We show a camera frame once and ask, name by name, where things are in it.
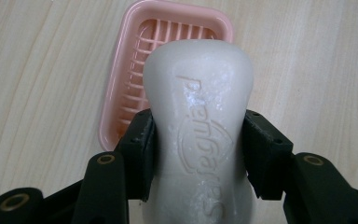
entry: metal screw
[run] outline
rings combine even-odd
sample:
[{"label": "metal screw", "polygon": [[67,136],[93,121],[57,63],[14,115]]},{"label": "metal screw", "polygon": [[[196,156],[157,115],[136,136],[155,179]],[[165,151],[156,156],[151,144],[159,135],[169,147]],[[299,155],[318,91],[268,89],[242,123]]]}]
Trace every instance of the metal screw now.
[{"label": "metal screw", "polygon": [[305,156],[305,157],[304,157],[304,161],[306,161],[307,163],[310,163],[310,164],[312,164],[312,165],[319,165],[319,166],[321,166],[321,165],[324,164],[324,162],[323,162],[321,159],[319,159],[319,158],[317,158],[317,157],[314,157],[314,156],[311,156],[311,155]]},{"label": "metal screw", "polygon": [[115,159],[116,158],[112,155],[103,155],[100,158],[98,158],[97,162],[100,163],[101,165],[105,165],[113,162]]},{"label": "metal screw", "polygon": [[6,198],[0,205],[0,209],[4,212],[10,212],[25,205],[30,200],[30,196],[26,193],[18,193]]}]

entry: soap dish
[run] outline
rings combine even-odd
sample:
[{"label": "soap dish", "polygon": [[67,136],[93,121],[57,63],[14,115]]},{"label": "soap dish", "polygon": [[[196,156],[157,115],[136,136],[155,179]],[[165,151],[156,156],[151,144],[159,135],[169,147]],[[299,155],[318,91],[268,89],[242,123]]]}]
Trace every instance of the soap dish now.
[{"label": "soap dish", "polygon": [[159,46],[181,39],[231,43],[233,29],[222,12],[206,7],[143,0],[127,9],[117,37],[101,115],[99,140],[103,150],[114,150],[133,116],[149,107],[143,86],[147,56]]}]

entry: light wood table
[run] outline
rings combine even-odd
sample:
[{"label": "light wood table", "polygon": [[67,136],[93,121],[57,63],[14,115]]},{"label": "light wood table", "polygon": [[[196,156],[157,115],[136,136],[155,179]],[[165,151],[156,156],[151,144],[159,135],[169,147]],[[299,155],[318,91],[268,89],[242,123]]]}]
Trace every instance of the light wood table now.
[{"label": "light wood table", "polygon": [[[0,1],[0,194],[48,196],[102,151],[99,118],[117,31],[133,1]],[[220,9],[253,61],[249,109],[358,189],[358,1],[182,0]],[[254,223],[285,223],[255,201]],[[131,202],[132,223],[142,223]]]}]

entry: wooden surface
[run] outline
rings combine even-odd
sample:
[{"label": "wooden surface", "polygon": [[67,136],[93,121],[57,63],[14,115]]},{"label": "wooden surface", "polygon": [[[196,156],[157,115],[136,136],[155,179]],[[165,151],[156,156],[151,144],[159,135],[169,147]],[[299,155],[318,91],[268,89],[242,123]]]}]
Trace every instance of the wooden surface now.
[{"label": "wooden surface", "polygon": [[[0,194],[45,196],[82,178],[117,31],[133,1],[0,1]],[[218,8],[251,57],[249,108],[332,161],[358,188],[358,1],[182,0]],[[285,223],[282,202],[256,201],[254,223]],[[132,223],[141,223],[138,202]]]}]

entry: white soap bar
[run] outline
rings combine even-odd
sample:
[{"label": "white soap bar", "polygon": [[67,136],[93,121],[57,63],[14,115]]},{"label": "white soap bar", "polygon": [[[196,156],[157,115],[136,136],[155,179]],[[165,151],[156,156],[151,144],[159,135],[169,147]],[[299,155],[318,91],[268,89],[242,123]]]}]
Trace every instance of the white soap bar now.
[{"label": "white soap bar", "polygon": [[248,223],[253,195],[240,146],[253,86],[247,55],[218,40],[180,40],[145,62],[158,159],[146,224]]}]

